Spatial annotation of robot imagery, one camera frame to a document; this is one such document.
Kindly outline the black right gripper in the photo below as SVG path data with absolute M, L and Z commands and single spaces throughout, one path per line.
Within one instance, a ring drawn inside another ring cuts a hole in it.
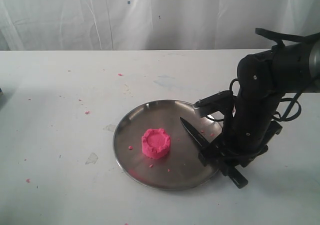
M 235 115 L 225 122 L 222 130 L 223 142 L 215 138 L 197 142 L 198 159 L 206 167 L 219 167 L 224 176 L 239 179 L 239 172 L 224 160 L 224 145 L 237 155 L 252 155 L 264 147 L 262 141 L 271 123 L 281 94 L 271 94 L 262 99 L 249 99 L 239 94 L 235 100 Z

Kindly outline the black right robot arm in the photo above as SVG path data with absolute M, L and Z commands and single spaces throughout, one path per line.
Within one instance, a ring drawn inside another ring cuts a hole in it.
M 203 165 L 214 165 L 239 188 L 248 180 L 237 170 L 268 151 L 268 143 L 281 130 L 281 122 L 296 118 L 291 109 L 303 93 L 320 90 L 320 43 L 277 44 L 271 50 L 249 54 L 237 66 L 237 95 L 231 89 L 197 101 L 200 117 L 223 114 L 222 133 L 209 142 L 197 135 L 198 158 Z

